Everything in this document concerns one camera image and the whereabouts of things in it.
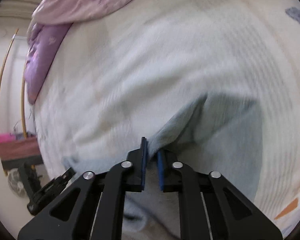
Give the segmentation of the purple pillow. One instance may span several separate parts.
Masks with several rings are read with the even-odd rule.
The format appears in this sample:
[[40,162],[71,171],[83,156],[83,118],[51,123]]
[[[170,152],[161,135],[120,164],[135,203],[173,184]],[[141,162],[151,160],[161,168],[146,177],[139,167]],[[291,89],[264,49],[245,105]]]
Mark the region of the purple pillow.
[[71,23],[30,24],[27,31],[29,52],[24,70],[27,98],[30,104],[33,105],[37,100],[55,55],[71,26]]

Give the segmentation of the white fleece bed blanket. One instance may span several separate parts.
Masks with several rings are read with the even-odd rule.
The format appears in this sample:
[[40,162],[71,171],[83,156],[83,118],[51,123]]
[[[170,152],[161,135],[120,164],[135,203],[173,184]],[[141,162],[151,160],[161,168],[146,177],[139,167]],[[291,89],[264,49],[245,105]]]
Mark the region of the white fleece bed blanket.
[[133,0],[72,25],[34,104],[50,178],[97,147],[101,111],[123,100],[255,99],[262,166],[251,200],[287,237],[300,221],[299,0]]

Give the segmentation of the grey sweatshirt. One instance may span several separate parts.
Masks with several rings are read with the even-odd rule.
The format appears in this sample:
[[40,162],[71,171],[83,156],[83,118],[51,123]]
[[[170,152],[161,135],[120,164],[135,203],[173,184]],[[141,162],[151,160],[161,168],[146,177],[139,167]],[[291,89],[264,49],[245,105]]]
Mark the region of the grey sweatshirt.
[[78,174],[110,169],[141,136],[148,138],[146,188],[126,196],[123,239],[179,239],[178,197],[159,189],[155,152],[176,153],[195,171],[219,171],[254,200],[262,166],[262,111],[255,99],[204,94],[190,103],[133,98],[101,111],[94,150],[80,148],[62,161]]

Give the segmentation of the dark red low bench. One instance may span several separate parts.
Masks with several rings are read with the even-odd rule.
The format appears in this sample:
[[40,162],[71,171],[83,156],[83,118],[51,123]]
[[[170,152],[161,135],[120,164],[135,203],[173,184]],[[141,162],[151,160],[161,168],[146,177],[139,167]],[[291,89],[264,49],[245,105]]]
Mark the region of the dark red low bench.
[[1,133],[0,134],[0,160],[5,173],[19,168],[23,163],[29,165],[43,164],[37,137],[27,133]]

